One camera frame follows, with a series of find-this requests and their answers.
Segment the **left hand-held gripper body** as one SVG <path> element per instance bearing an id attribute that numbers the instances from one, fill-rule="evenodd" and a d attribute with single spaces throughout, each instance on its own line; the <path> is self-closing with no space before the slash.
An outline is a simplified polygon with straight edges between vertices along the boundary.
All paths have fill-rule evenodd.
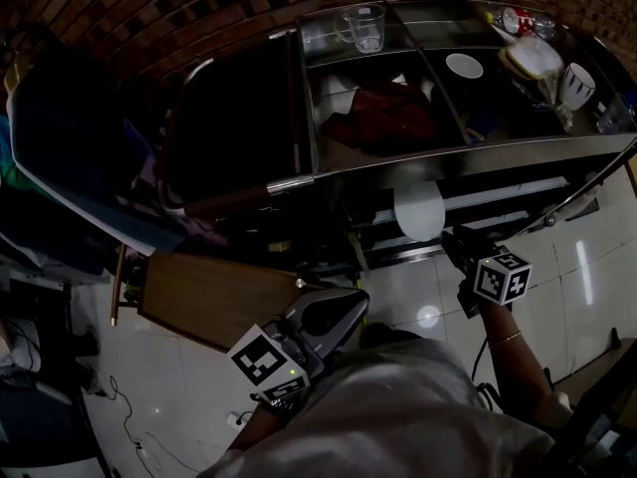
<path id="1" fill-rule="evenodd" d="M 278 316 L 253 326 L 228 359 L 247 381 L 251 396 L 287 399 L 309 387 L 344 341 L 344 322 L 323 316 Z"/>

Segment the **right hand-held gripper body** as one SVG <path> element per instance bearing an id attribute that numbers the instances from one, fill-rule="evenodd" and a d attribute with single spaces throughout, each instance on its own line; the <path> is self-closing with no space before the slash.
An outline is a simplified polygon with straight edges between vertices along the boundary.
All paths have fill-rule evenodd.
<path id="1" fill-rule="evenodd" d="M 479 315 L 478 299 L 508 306 L 529 289 L 532 264 L 509 249 L 478 260 L 460 259 L 457 267 L 466 276 L 458 300 L 468 319 Z"/>

